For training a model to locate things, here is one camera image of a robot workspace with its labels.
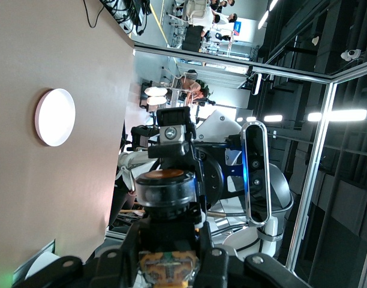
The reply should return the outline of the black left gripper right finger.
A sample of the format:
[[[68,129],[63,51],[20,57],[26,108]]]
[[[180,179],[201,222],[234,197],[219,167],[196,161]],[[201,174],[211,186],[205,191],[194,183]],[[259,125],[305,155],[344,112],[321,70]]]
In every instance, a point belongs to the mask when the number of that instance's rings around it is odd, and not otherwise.
[[[199,235],[201,260],[195,287],[309,287],[267,254],[255,253],[241,261],[225,248],[213,247],[208,224]]]

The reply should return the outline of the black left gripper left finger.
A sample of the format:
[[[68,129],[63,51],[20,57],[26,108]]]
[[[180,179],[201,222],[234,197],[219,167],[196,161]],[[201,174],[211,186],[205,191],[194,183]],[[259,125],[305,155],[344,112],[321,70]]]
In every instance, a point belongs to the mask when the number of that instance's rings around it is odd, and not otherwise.
[[[138,273],[139,223],[128,229],[118,248],[87,262],[75,256],[59,257],[14,287],[132,287]]]

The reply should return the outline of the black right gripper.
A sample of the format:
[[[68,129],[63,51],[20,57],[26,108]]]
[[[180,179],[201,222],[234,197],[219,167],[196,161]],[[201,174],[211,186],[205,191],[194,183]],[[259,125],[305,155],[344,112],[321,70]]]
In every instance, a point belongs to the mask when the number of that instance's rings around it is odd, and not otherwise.
[[[161,168],[198,168],[193,140],[195,126],[190,119],[188,106],[160,109],[157,111],[160,127],[158,143],[148,149],[149,158],[157,158]],[[224,176],[216,159],[216,149],[200,146],[198,155],[203,165],[205,195],[198,201],[190,202],[188,218],[194,225],[203,225],[206,221],[207,202],[213,206],[222,196]]]

